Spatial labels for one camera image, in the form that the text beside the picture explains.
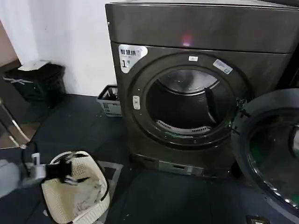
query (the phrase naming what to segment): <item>metal rod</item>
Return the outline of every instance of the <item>metal rod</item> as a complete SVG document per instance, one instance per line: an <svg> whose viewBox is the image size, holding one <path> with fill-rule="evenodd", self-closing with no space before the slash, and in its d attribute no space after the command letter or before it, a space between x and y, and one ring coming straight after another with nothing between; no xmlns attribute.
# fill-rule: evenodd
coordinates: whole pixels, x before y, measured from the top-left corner
<svg viewBox="0 0 299 224"><path fill-rule="evenodd" d="M21 128L19 127L19 125L17 124L17 122L15 121L15 119L13 118L12 114L8 111L8 109L5 107L3 100L0 98L0 106L2 107L2 109L5 111L5 113L8 115L9 119L11 120L11 122L13 123L13 125L16 127L16 129L18 129L18 131L21 133L21 135L23 136L23 138L27 141L30 142L30 138L27 137L27 135L25 135L25 133L21 130Z"/></svg>
<svg viewBox="0 0 299 224"><path fill-rule="evenodd" d="M8 133L8 137L9 139L17 146L20 147L19 143L13 138L13 135L11 134L11 132L9 131L8 128L5 127L5 125L2 123L2 121L0 120L0 127L2 127L7 133Z"/></svg>

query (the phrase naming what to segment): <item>white label sticker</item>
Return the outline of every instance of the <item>white label sticker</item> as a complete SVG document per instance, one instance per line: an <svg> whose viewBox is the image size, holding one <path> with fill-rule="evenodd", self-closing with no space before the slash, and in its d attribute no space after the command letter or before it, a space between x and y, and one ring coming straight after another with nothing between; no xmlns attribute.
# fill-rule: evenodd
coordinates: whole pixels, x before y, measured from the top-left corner
<svg viewBox="0 0 299 224"><path fill-rule="evenodd" d="M121 71L128 73L134 64L147 55L148 49L145 46L121 44L118 46L118 52L120 55Z"/></svg>
<svg viewBox="0 0 299 224"><path fill-rule="evenodd" d="M140 97L133 96L133 107L135 110L140 110Z"/></svg>
<svg viewBox="0 0 299 224"><path fill-rule="evenodd" d="M233 70L231 67L229 67L227 64L225 64L223 61L217 59L214 63L213 66L215 66L216 68L218 68L219 70L223 71L225 74L229 74L231 73L231 71Z"/></svg>
<svg viewBox="0 0 299 224"><path fill-rule="evenodd" d="M189 56L189 61L196 62L196 61L198 61L198 57L197 56Z"/></svg>

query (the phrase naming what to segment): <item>white paper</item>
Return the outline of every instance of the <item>white paper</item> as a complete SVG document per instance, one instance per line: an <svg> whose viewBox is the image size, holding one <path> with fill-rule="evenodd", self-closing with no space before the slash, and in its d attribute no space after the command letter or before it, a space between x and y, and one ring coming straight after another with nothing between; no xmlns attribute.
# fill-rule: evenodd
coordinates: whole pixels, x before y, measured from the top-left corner
<svg viewBox="0 0 299 224"><path fill-rule="evenodd" d="M23 64L21 67L18 68L18 70L21 70L21 71L38 70L47 63L49 63L49 62L48 61L30 61L28 63Z"/></svg>
<svg viewBox="0 0 299 224"><path fill-rule="evenodd" d="M147 55L148 49L145 46L121 44L118 47L118 53L121 71L128 73L140 59Z"/></svg>

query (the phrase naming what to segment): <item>door hinge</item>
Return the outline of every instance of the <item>door hinge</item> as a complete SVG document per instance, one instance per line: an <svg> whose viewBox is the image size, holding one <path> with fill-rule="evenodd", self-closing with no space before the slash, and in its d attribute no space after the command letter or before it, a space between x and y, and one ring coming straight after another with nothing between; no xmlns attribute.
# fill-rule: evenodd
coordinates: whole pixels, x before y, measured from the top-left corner
<svg viewBox="0 0 299 224"><path fill-rule="evenodd" d="M247 99L244 99L244 98L237 98L236 101L237 101L237 106L236 106L236 110L235 110L235 115L234 115L234 117L229 121L229 123L228 123L228 127L232 127L232 126L233 126L233 122L234 122L235 117L236 117L236 115L237 115L238 112L245 111L245 110L243 110L243 107L244 107L244 105L247 104Z"/></svg>

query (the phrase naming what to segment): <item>white wall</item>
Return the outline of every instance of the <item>white wall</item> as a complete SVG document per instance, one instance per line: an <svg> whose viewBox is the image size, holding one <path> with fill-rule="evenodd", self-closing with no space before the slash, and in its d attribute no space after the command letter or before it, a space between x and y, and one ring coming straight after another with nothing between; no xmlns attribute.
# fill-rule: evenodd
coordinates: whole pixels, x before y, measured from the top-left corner
<svg viewBox="0 0 299 224"><path fill-rule="evenodd" d="M14 60L17 60L18 57L14 51L11 42L0 22L0 66L8 64Z"/></svg>
<svg viewBox="0 0 299 224"><path fill-rule="evenodd" d="M105 3L109 0L0 0L0 19L21 61L66 66L68 93L96 96L115 84Z"/></svg>

